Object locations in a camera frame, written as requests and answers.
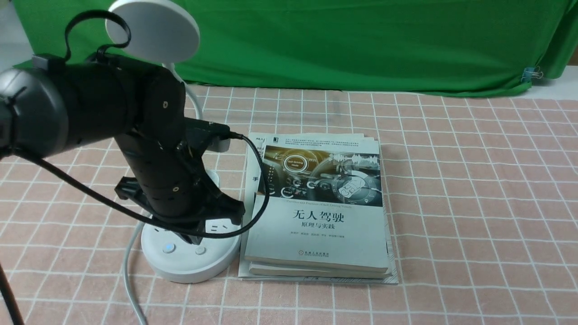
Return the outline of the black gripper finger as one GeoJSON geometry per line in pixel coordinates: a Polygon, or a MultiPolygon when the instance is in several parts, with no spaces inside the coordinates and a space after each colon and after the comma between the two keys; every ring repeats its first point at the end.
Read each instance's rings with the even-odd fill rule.
{"type": "Polygon", "coordinates": [[[141,208],[150,208],[148,200],[135,177],[122,177],[114,191],[123,201],[131,201],[141,208]]]}

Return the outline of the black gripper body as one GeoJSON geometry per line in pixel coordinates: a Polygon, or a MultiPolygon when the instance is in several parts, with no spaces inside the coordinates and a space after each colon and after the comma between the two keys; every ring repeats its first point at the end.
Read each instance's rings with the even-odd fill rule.
{"type": "Polygon", "coordinates": [[[138,134],[115,138],[148,200],[145,208],[161,224],[184,231],[200,231],[208,220],[227,219],[240,226],[242,202],[223,193],[209,177],[202,156],[186,139],[173,148],[138,134]]]}

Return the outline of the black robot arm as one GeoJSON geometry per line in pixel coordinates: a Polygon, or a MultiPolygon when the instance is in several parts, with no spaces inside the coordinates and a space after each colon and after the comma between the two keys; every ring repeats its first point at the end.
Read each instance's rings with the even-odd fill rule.
{"type": "Polygon", "coordinates": [[[92,55],[67,65],[33,58],[34,67],[1,74],[1,157],[17,156],[53,173],[97,201],[174,232],[186,243],[230,238],[208,233],[208,220],[240,226],[243,202],[223,193],[205,169],[207,150],[225,152],[244,139],[229,126],[185,116],[186,87],[166,68],[118,55],[92,55]],[[114,139],[133,177],[114,191],[140,206],[145,218],[96,193],[52,166],[46,157],[114,139]]]}

